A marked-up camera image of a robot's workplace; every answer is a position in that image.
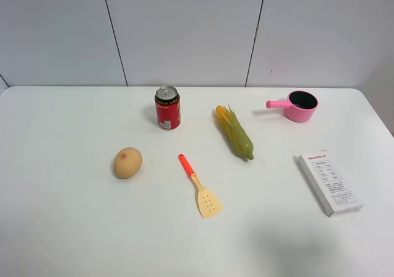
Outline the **pink saucepan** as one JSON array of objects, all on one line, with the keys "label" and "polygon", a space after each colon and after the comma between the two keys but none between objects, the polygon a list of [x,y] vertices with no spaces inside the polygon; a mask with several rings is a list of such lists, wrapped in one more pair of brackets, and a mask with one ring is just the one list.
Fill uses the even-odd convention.
[{"label": "pink saucepan", "polygon": [[284,115],[294,122],[307,122],[317,109],[319,102],[309,92],[295,90],[291,92],[286,100],[268,100],[266,108],[282,108]]}]

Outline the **corn cob with husk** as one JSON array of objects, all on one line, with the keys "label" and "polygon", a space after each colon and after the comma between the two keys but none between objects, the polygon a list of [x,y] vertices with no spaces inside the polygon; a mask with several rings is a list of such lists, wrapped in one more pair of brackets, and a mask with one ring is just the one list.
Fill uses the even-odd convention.
[{"label": "corn cob with husk", "polygon": [[244,161],[252,161],[254,159],[254,144],[231,107],[222,105],[217,106],[214,116],[235,155]]}]

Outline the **white cardboard box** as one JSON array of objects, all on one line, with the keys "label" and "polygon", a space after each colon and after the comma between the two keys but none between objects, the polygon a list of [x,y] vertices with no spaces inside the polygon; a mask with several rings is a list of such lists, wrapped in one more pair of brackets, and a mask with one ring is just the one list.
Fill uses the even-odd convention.
[{"label": "white cardboard box", "polygon": [[300,155],[297,163],[328,217],[363,208],[364,203],[337,171],[328,151]]}]

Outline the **orange handled slotted spatula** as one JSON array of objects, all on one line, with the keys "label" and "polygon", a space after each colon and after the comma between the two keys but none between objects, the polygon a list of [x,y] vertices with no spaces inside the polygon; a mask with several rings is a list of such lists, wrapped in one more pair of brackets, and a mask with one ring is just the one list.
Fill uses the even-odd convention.
[{"label": "orange handled slotted spatula", "polygon": [[222,210],[219,199],[201,184],[185,155],[179,154],[178,158],[185,172],[197,187],[197,205],[202,218],[207,219],[217,215]]}]

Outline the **brown potato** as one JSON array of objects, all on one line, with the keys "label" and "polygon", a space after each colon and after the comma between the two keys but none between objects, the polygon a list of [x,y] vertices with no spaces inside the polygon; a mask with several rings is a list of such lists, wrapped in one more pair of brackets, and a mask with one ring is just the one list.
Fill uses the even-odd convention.
[{"label": "brown potato", "polygon": [[115,157],[114,173],[119,179],[128,179],[134,176],[142,166],[142,154],[136,148],[123,148]]}]

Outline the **red soda can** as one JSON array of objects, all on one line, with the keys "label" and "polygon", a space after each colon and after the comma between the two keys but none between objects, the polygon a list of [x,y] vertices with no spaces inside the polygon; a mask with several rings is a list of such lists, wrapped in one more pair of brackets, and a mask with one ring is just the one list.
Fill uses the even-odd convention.
[{"label": "red soda can", "polygon": [[162,86],[155,93],[158,124],[162,129],[171,130],[181,123],[180,95],[173,86]]}]

